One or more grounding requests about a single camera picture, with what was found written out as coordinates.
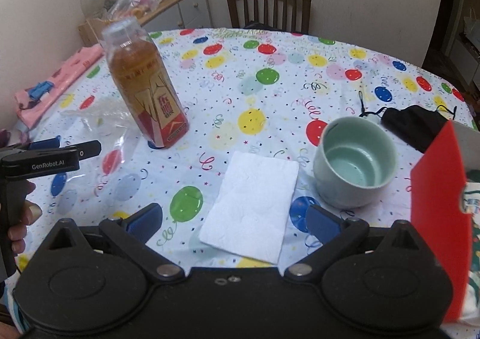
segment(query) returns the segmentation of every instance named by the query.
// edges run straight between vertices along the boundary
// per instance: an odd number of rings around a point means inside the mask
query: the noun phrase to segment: hand
[[[28,194],[35,190],[34,183],[29,182],[30,189]],[[23,211],[21,217],[21,223],[11,226],[8,230],[8,238],[12,241],[11,249],[16,254],[21,254],[25,251],[25,241],[23,238],[27,235],[27,225],[32,225],[42,215],[42,209],[37,204],[25,200],[23,204]]]

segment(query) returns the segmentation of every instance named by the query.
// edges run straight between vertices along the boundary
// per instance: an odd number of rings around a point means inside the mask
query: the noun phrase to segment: napkin
[[[236,151],[200,241],[276,264],[298,171],[297,162]]]

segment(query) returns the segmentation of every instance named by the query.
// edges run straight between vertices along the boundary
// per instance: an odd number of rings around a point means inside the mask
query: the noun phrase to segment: tablecloth
[[[321,131],[333,119],[360,114],[358,91],[370,111],[412,104],[429,110],[441,104],[450,110],[457,106],[455,119],[475,127],[462,95],[446,81],[365,48],[315,36],[225,28],[156,32],[151,37],[190,130],[169,150],[155,150],[133,128],[133,146],[122,163],[104,146],[99,159],[84,161],[78,172],[35,179],[37,189],[29,200],[39,204],[44,215],[29,227],[22,263],[61,217],[79,225],[98,224],[157,202],[163,208],[163,225],[147,245],[187,272],[192,266],[268,266],[198,239],[229,160],[239,150],[300,164],[278,264],[283,272],[320,246],[305,227],[310,203],[320,203],[342,218],[361,217],[371,226],[390,226],[410,217],[410,170],[421,153],[388,131],[398,149],[399,170],[379,202],[339,211],[315,191],[312,161]],[[103,59],[58,100],[35,139],[59,135],[62,146],[91,139],[82,119],[71,113],[119,99]],[[86,178],[92,167],[97,181]]]

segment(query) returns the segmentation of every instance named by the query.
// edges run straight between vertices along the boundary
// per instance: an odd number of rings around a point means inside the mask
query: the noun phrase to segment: table
[[[215,250],[198,239],[229,160],[238,150],[301,166],[278,263],[283,272],[320,246],[305,228],[310,203],[318,202],[342,218],[361,217],[375,227],[410,217],[410,170],[421,153],[388,131],[398,149],[399,170],[379,202],[339,211],[315,191],[312,161],[321,131],[337,117],[360,114],[358,91],[370,111],[412,104],[433,110],[443,104],[450,110],[457,106],[455,119],[475,126],[462,96],[447,82],[365,48],[254,29],[186,29],[151,37],[186,111],[189,132],[171,149],[155,150],[134,128],[129,139],[134,149],[126,151],[124,163],[115,164],[111,145],[104,144],[100,157],[84,161],[80,171],[36,179],[37,189],[29,199],[44,215],[29,227],[21,260],[32,255],[61,217],[91,225],[158,202],[163,225],[147,245],[187,272],[192,266],[268,266]],[[96,103],[114,105],[118,99],[101,60],[59,99],[36,139],[60,135],[62,145],[91,139],[81,119],[66,117],[65,111],[88,112]]]

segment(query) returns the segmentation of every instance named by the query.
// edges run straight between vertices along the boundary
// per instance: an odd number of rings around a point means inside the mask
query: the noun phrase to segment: light green ceramic cup
[[[341,117],[323,130],[313,162],[320,197],[339,209],[378,199],[397,172],[393,140],[377,124]]]

